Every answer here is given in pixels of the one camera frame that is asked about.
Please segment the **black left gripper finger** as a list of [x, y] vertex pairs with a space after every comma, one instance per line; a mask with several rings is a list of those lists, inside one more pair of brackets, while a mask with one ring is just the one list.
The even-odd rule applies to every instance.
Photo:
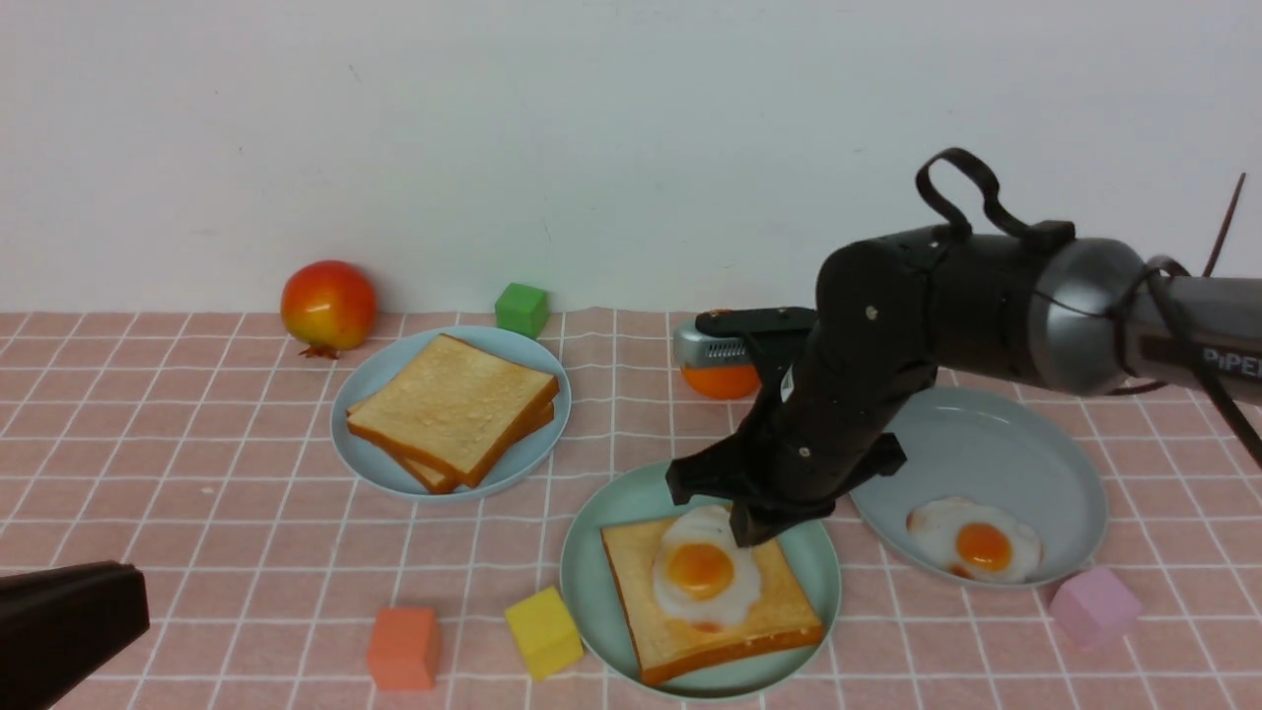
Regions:
[[50, 709], [150, 628], [131, 562], [78, 562], [1, 580], [1, 706]]

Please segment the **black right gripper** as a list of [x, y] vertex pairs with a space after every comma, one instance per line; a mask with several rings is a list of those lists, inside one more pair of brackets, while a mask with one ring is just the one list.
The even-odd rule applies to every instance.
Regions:
[[740, 549], [834, 513], [837, 499], [907, 455], [888, 422], [909, 399], [909, 351], [877, 342], [813, 342], [784, 380], [753, 401], [737, 433], [668, 464], [671, 502], [729, 502]]

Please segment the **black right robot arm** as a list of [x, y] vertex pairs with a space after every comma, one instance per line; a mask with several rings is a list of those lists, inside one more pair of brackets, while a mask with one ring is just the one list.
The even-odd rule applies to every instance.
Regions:
[[1241, 409], [1259, 404], [1258, 280], [1195, 277], [1118, 240], [861, 240], [824, 261], [811, 309], [703, 311], [692, 328], [740, 340], [760, 391], [729, 438], [668, 464], [668, 494], [729, 502], [740, 547], [900, 470], [888, 422], [940, 368], [1076, 396], [1199, 390], [1259, 457]]

